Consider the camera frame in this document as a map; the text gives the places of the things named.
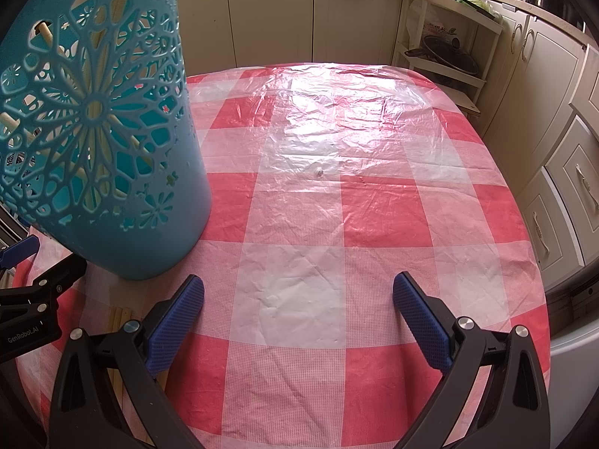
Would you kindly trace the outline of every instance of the drawer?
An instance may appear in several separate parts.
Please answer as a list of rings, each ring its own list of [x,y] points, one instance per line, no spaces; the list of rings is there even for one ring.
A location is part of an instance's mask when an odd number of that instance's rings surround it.
[[[599,142],[576,116],[547,162],[588,265],[599,256]]]
[[[599,52],[590,45],[586,48],[585,62],[570,106],[599,139]]]
[[[516,202],[547,291],[584,266],[574,228],[545,168],[541,167]]]

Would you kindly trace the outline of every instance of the silver screw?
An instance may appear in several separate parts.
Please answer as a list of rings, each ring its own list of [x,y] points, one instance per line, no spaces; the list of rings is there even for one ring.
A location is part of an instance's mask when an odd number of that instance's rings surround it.
[[[470,317],[460,317],[457,320],[457,325],[465,330],[470,330],[474,327],[474,321]]]
[[[516,326],[516,334],[520,337],[528,336],[528,329],[524,326]]]
[[[136,321],[136,320],[127,321],[127,322],[125,322],[125,324],[123,324],[123,330],[125,332],[135,332],[139,328],[140,328],[140,323],[139,323],[139,321]]]
[[[76,327],[71,331],[71,339],[77,340],[81,336],[83,336],[83,329],[81,329],[81,327]]]

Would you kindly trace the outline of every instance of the blue textured rubber pad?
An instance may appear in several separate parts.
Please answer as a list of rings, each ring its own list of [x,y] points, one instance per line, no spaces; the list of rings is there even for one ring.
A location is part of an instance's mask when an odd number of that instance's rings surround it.
[[[40,240],[37,236],[28,236],[13,246],[8,247],[1,253],[0,268],[12,268],[21,263],[24,259],[34,255],[40,249]]]
[[[453,363],[449,336],[404,274],[397,275],[393,281],[393,304],[404,317],[430,367],[447,374]]]
[[[148,340],[146,368],[152,376],[169,369],[204,304],[204,283],[195,277],[170,306]]]

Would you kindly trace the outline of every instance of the checkered tablecloth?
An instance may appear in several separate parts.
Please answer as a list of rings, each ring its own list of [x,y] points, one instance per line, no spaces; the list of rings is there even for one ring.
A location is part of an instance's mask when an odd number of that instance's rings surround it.
[[[188,82],[214,195],[208,226],[157,278],[124,281],[90,265],[60,298],[62,339],[19,358],[45,423],[67,333],[105,332],[110,306],[141,318],[191,273],[204,280],[206,303],[166,392],[207,449],[392,447],[440,379],[393,310],[403,270],[456,316],[495,330],[528,326],[548,381],[547,311],[520,213],[433,83],[336,64]],[[66,254],[41,238],[17,282]],[[484,374],[451,439],[467,428]]]

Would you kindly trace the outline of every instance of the hanging trash bin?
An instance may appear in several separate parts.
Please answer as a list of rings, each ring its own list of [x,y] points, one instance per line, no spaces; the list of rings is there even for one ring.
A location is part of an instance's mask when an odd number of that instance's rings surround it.
[[[211,203],[176,0],[27,0],[0,39],[0,200],[121,277],[175,265]]]

